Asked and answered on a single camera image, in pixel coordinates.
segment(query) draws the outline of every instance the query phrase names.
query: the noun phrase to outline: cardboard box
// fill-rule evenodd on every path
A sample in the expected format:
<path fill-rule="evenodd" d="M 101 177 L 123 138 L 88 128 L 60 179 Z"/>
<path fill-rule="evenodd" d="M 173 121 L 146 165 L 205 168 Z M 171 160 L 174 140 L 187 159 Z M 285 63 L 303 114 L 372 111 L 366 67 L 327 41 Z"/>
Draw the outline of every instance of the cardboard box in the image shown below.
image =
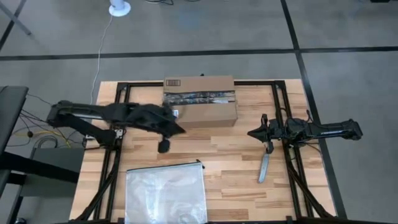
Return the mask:
<path fill-rule="evenodd" d="M 183 128 L 230 127 L 238 118 L 232 76 L 166 78 L 163 101 Z"/>

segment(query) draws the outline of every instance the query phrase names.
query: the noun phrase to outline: concrete floor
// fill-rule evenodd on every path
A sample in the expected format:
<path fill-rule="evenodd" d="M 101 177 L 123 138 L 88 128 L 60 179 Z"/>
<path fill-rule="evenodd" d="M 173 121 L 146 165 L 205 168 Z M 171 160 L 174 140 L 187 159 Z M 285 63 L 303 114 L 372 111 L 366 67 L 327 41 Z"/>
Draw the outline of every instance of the concrete floor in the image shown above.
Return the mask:
<path fill-rule="evenodd" d="M 15 10 L 16 0 L 1 0 Z M 289 49 L 289 30 L 279 0 L 175 0 L 174 6 L 132 1 L 131 13 L 113 18 L 103 53 L 179 50 Z M 301 48 L 398 45 L 398 2 L 288 0 Z M 109 22 L 107 0 L 27 0 L 0 56 L 95 54 Z M 9 19 L 0 12 L 0 32 Z M 321 121 L 353 118 L 364 133 L 358 142 L 327 140 L 350 219 L 398 222 L 396 144 L 398 52 L 303 54 Z M 0 85 L 25 85 L 47 101 L 90 102 L 96 59 L 0 61 Z M 106 58 L 98 81 L 159 80 L 167 76 L 233 75 L 235 78 L 300 78 L 294 54 Z M 48 107 L 28 98 L 25 109 L 44 118 Z M 10 144 L 24 142 L 12 138 Z M 32 145 L 9 148 L 29 155 Z M 0 200 L 0 223 L 16 188 Z M 33 223 L 68 219 L 73 196 L 28 198 L 20 217 Z"/>

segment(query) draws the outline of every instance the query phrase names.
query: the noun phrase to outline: clear plastic bag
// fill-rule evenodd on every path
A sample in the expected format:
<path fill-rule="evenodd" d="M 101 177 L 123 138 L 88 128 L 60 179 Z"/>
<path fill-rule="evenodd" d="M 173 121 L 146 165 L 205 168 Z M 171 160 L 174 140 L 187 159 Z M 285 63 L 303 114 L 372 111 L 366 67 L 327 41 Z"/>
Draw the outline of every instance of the clear plastic bag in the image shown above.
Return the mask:
<path fill-rule="evenodd" d="M 201 162 L 128 170 L 125 224 L 207 222 Z"/>

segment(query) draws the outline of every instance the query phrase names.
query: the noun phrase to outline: wooden table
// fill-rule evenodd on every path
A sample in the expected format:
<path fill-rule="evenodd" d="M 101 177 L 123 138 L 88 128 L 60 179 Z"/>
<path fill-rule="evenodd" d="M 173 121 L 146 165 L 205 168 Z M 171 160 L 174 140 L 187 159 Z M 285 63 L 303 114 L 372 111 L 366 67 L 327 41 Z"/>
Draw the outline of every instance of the wooden table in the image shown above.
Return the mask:
<path fill-rule="evenodd" d="M 293 117 L 306 119 L 307 102 L 301 80 L 285 82 Z M 102 82 L 97 104 L 113 103 L 116 86 L 117 82 Z M 234 127 L 189 129 L 186 134 L 171 139 L 170 151 L 165 154 L 157 152 L 157 134 L 138 129 L 127 130 L 119 166 L 113 222 L 124 217 L 126 170 L 195 162 L 196 159 L 201 160 L 206 167 L 209 221 L 285 220 L 287 215 L 295 216 L 281 143 L 274 141 L 275 150 L 270 156 L 266 181 L 258 184 L 265 148 L 260 141 L 246 134 L 260 126 L 261 114 L 268 114 L 269 119 L 275 118 L 271 87 L 236 86 L 236 97 L 238 120 Z M 161 104 L 162 87 L 134 87 L 130 101 Z M 108 127 L 103 121 L 94 123 L 101 128 Z M 96 142 L 92 142 L 88 147 L 95 145 Z M 319 152 L 307 146 L 301 148 L 301 153 L 309 189 L 325 209 L 334 215 Z M 104 149 L 85 152 L 70 218 L 79 216 L 97 192 L 103 157 Z M 303 196 L 300 190 L 298 193 L 305 215 Z M 105 210 L 106 204 L 103 203 L 100 217 L 104 217 Z"/>

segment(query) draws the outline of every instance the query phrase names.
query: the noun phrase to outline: white cable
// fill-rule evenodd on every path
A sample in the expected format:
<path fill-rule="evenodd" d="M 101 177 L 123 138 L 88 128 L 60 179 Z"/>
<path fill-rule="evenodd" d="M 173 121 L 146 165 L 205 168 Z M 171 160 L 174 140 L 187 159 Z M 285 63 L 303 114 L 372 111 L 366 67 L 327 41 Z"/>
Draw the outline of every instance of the white cable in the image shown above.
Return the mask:
<path fill-rule="evenodd" d="M 101 45 L 99 46 L 99 50 L 98 50 L 98 67 L 97 67 L 97 73 L 95 74 L 95 77 L 94 77 L 93 87 L 91 88 L 91 101 L 90 101 L 90 104 L 93 104 L 94 87 L 95 87 L 95 83 L 97 81 L 98 74 L 100 74 L 102 46 L 104 45 L 104 39 L 105 39 L 106 31 L 108 30 L 108 27 L 111 25 L 112 19 L 113 19 L 113 16 L 111 15 L 111 19 L 109 20 L 109 23 L 108 23 L 108 25 L 106 26 L 106 28 L 104 30 L 104 35 L 102 36 L 102 39 L 101 39 Z"/>

